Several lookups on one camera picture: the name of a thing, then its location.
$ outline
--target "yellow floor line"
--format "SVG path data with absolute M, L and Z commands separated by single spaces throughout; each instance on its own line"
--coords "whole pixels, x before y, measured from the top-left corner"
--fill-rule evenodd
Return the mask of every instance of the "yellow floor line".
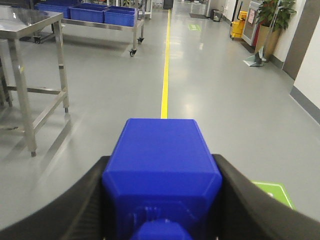
M 166 27 L 166 42 L 165 42 L 165 57 L 164 57 L 164 72 L 163 72 L 163 87 L 161 101 L 161 118 L 168 118 L 168 88 L 169 88 L 169 58 L 170 58 L 170 22 L 171 10 L 168 11 L 168 23 Z

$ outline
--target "gray floor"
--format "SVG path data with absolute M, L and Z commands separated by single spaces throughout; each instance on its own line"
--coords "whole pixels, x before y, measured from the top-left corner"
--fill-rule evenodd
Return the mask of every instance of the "gray floor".
M 169 118 L 196 119 L 212 153 L 256 181 L 280 182 L 296 208 L 320 220 L 320 126 L 290 97 L 293 81 L 271 63 L 245 65 L 250 55 L 229 39 L 225 22 L 173 8 Z M 190 31 L 199 24 L 201 31 Z M 128 118 L 159 118 L 167 12 L 146 21 L 145 40 L 129 56 L 126 32 L 64 27 L 70 115 L 55 111 L 36 135 L 31 158 L 19 136 L 0 136 L 0 229 L 33 213 L 110 155 Z M 58 87 L 55 45 L 22 42 L 30 86 Z M 34 117 L 51 97 L 30 94 Z M 19 104 L 0 108 L 0 123 L 20 123 Z

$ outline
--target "floor marking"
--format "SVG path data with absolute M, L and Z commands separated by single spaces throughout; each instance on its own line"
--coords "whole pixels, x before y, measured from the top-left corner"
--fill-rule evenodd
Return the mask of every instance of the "floor marking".
M 252 181 L 255 185 L 260 187 L 262 190 L 267 192 L 268 194 L 272 194 L 272 196 L 288 207 L 295 209 L 285 187 L 280 183 L 273 182 L 261 182 L 261 181 Z
M 168 88 L 169 88 L 169 58 L 170 58 L 170 22 L 171 10 L 168 10 L 168 23 L 166 27 L 165 57 L 163 71 L 163 87 L 161 101 L 161 118 L 168 118 Z
M 198 24 L 188 24 L 190 31 L 201 31 L 201 28 Z

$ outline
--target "plant pot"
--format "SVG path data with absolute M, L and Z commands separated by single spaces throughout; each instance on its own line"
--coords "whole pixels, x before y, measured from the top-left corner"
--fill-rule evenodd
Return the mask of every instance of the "plant pot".
M 254 52 L 255 54 L 264 46 L 267 35 L 268 35 L 268 30 L 269 30 L 269 27 L 263 26 L 263 25 L 260 26 L 258 39 L 255 46 L 255 52 Z M 271 34 L 271 38 L 264 52 L 265 59 L 269 60 L 270 56 L 274 53 L 280 34 L 281 34 L 281 28 L 277 29 Z

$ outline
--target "green floor sticker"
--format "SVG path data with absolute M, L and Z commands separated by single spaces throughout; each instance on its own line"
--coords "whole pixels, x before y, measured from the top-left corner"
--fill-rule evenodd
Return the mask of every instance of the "green floor sticker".
M 262 182 L 262 181 L 252 181 L 255 185 L 265 191 L 274 199 L 278 200 L 279 202 L 283 203 L 284 205 L 296 209 L 294 204 L 292 203 L 285 186 L 281 183 L 274 183 L 274 182 Z
M 201 28 L 198 24 L 189 24 L 188 27 L 190 31 L 201 31 Z

